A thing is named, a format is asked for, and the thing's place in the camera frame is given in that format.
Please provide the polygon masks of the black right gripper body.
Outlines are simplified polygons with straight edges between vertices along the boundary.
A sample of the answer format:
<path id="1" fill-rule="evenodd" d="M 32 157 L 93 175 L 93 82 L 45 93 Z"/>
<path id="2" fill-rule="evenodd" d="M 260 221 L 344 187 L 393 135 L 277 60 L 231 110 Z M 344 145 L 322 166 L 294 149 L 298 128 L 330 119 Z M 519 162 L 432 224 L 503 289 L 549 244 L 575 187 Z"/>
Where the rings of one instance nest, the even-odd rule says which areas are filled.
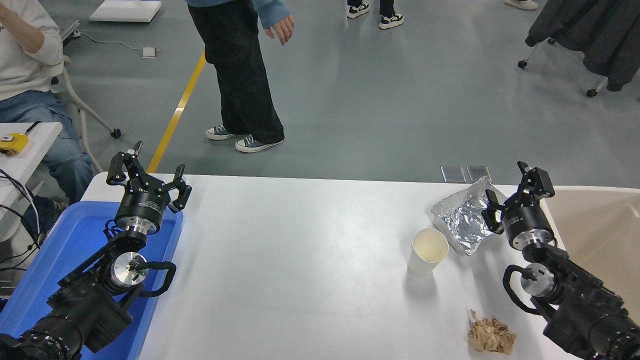
<path id="1" fill-rule="evenodd" d="M 502 227 L 509 243 L 549 243 L 555 239 L 546 214 L 539 205 L 506 203 Z"/>

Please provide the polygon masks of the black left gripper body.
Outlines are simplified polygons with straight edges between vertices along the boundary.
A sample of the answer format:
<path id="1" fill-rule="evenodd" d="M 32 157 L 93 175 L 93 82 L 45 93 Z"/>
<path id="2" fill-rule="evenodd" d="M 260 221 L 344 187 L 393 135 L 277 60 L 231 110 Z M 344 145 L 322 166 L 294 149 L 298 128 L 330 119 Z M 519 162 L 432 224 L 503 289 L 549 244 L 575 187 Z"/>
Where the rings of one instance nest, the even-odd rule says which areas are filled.
<path id="1" fill-rule="evenodd" d="M 157 178 L 128 180 L 114 218 L 118 226 L 123 228 L 130 219 L 139 218 L 146 220 L 150 228 L 159 228 L 170 200 L 168 193 L 158 193 L 162 186 L 163 181 Z"/>

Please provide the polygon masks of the person's hand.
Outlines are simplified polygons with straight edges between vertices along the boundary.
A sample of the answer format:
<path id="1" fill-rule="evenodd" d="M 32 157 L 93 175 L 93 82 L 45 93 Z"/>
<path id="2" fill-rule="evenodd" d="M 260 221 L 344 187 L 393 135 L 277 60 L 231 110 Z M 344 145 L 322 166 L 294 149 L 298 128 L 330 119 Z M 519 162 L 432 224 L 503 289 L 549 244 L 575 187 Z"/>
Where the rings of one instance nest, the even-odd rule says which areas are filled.
<path id="1" fill-rule="evenodd" d="M 265 28 L 264 32 L 270 39 L 278 39 L 282 46 L 285 46 L 294 35 L 295 19 L 293 14 L 288 14 L 284 19 L 275 23 L 271 27 Z"/>

